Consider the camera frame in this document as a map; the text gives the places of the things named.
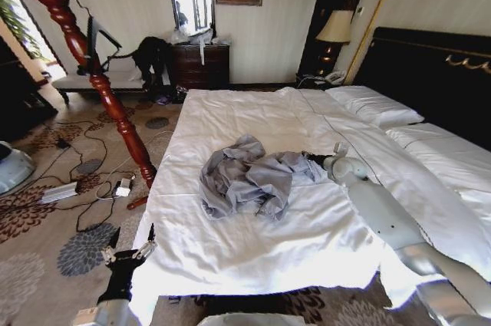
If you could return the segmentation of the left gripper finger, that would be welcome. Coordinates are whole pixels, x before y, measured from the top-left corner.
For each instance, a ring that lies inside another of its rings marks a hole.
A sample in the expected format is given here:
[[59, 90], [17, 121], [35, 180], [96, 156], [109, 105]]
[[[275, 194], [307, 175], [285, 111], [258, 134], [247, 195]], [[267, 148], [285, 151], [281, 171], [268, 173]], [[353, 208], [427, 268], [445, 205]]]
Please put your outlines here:
[[155, 243], [155, 231], [154, 224], [152, 223], [150, 226], [149, 235], [147, 241], [142, 245], [140, 249], [138, 249], [133, 255], [132, 259], [145, 261], [157, 247]]
[[104, 263], [109, 265], [116, 261], [115, 248], [117, 247], [117, 242], [120, 235], [120, 228], [118, 228], [110, 237], [109, 242], [105, 247], [101, 249], [101, 254], [103, 256]]

